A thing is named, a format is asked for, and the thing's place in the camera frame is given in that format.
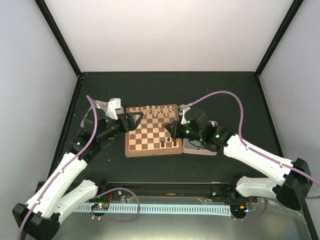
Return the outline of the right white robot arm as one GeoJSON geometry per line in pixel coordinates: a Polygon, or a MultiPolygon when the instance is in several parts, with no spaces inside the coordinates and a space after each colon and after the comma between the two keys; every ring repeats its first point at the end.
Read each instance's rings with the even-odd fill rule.
{"type": "Polygon", "coordinates": [[[164,127],[174,139],[200,142],[210,152],[221,149],[225,156],[264,174],[263,178],[240,177],[227,189],[230,200],[238,202],[243,197],[276,199],[291,210],[301,210],[313,185],[305,160],[292,161],[267,152],[243,140],[239,134],[212,123],[199,108],[186,108],[180,120],[166,123],[164,127]]]}

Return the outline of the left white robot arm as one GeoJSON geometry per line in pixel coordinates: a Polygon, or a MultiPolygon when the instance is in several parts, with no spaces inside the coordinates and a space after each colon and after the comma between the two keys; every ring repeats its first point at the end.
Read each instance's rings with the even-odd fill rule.
{"type": "Polygon", "coordinates": [[[111,118],[103,109],[89,110],[71,150],[63,155],[59,166],[33,197],[13,208],[19,231],[36,240],[51,240],[80,205],[90,199],[101,200],[110,193],[107,181],[93,173],[72,191],[66,191],[99,153],[104,141],[118,133],[136,130],[143,116],[141,112],[131,112],[111,118]]]}

